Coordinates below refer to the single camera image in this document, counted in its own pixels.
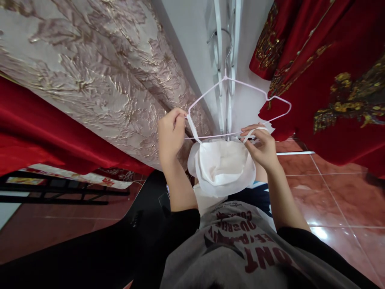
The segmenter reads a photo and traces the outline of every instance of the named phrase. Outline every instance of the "white bag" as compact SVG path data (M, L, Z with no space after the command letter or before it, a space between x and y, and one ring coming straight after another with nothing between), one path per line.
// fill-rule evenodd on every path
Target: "white bag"
M255 164L249 151L235 137L195 143L188 157L188 171L199 180L200 193L225 197L242 191L255 180Z

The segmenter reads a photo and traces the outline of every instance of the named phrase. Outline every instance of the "white wall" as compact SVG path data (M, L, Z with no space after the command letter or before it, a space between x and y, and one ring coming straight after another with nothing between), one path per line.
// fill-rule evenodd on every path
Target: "white wall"
M266 92L269 90L270 82L252 73L249 70L249 62L273 1L243 0L237 66L238 80L257 86ZM212 43L206 44L207 39L216 29L213 0L153 0L152 2L183 72L195 93L200 96L218 82L213 45ZM220 5L223 22L225 21L226 1L220 0ZM227 44L227 35L223 33L223 49ZM260 121L257 115L265 102L261 95L256 94L255 90L236 85L232 132L237 132L243 126ZM204 100L218 132L219 115L215 94L210 93Z
M192 89L197 96L202 95L218 82L213 41L206 43L216 30L213 0L153 0L152 3ZM220 4L221 11L225 11L225 1ZM209 93L203 100L202 104L206 104L217 132L219 122L215 93Z
M264 80L249 69L259 35L274 0L243 0L241 36L239 41L237 79L269 91L270 81ZM252 88L237 84L232 111L232 132L240 131L249 124L263 122L258 112L265 103L264 95Z

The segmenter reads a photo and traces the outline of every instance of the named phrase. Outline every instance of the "red tile floor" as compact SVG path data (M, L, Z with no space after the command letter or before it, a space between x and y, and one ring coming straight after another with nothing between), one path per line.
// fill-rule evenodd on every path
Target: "red tile floor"
M306 149L293 139L276 146L277 152ZM279 160L312 232L385 289L385 197L380 183L368 183L365 168L337 167L317 155ZM135 180L143 179L135 175ZM21 205L0 231L0 264L116 223L140 185L129 188L129 198L109 197L108 206Z
M307 150L299 140L277 152ZM379 287L385 286L385 191L366 169L332 165L318 155L278 156L312 232Z

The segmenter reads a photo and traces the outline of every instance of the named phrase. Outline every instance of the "black sleeve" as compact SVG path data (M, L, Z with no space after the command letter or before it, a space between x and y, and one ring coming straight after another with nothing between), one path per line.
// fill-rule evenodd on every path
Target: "black sleeve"
M277 234L290 245L305 250L328 263L360 288L379 289L377 285L346 262L340 254L311 232L298 228L284 227L280 228Z
M194 235L200 221L197 209L172 212L148 256L143 256L145 262L135 274L131 289L159 288L167 257Z

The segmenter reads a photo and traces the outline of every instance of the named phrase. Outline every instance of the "white hanger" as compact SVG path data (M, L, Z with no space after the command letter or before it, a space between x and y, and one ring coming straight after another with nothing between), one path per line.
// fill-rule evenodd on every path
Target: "white hanger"
M193 123L193 121L192 121L192 118L191 118L191 114L190 114L190 113L191 113L191 108L192 108L194 105L196 105L197 102L198 102L199 100L201 100L206 94L208 94L211 90L213 90L214 88L216 88L219 84L221 84L221 83L224 82L225 80L233 81L233 82L239 83L239 84L241 84L241 85L245 85L245 86L247 86L247 87L250 87L250 88L252 88L252 89L255 89L255 90L257 90L257 91L263 93L264 96L265 96L266 101L272 100L273 98L277 98L277 99L279 99L279 100L281 100L281 101L283 101L283 102L285 102L285 103L287 103L287 104L289 105L289 109L288 109L288 111L287 111L286 113L281 114L280 116L274 117L274 118L272 118L272 119L270 119L270 120L264 122L263 124L266 124L266 123L268 123L268 122L271 122L271 121L273 121L273 120L276 120L277 118L280 118L280 117L282 117L282 116L284 116L284 115L287 115L287 114L289 113L289 111L291 110L291 108L292 108L292 104L291 104L290 102L288 102L287 100L284 100L284 99L280 98L279 96L273 96L273 97L271 97L270 99L268 99L268 98L267 98L267 93L264 92L263 90L261 90L261 89L255 87L255 86L252 86L252 85L250 85L250 84L241 82L241 81L239 81L239 80L236 80L236 79L227 77L226 61L227 61L227 58L229 57L229 55L230 55L230 53L231 53L231 50L233 49L233 40L232 40L232 37L231 37L231 34L230 34L229 31L227 31L227 30L224 29L224 28L222 28L221 30L222 30L222 31L225 31L225 32L229 35L229 37L230 37L230 43L231 43L230 51L229 51L229 53L227 54L226 59L225 59L225 76L224 76L224 77L223 77L217 84L215 84L212 88L210 88L208 91L206 91L204 94L202 94L202 96L199 97L199 98L198 98L198 99L197 99L197 100L196 100L196 101L195 101L195 102L188 108L188 114L187 114L187 117L186 117L187 120L188 120L188 124L190 125L192 135L194 136L193 138L194 138L197 142L199 142L200 144L202 144L200 138L212 138L212 137L219 137L219 136L229 136L229 135L232 135L232 134L240 134L240 133L242 133L242 132L233 132L233 133L228 133L228 134L219 134L219 135L215 135L215 136L198 136L198 132L197 132L197 130L196 130L196 128L195 128L195 125L194 125L194 123ZM211 35L211 37L210 37L210 39L207 41L207 43L210 42L211 38L214 36L214 34L215 34L216 32L217 32L217 31L214 31L214 33ZM247 136L244 137L244 138L245 138L244 142L246 141L247 138L250 138L250 137L254 137L254 136L251 136L250 133L249 133Z

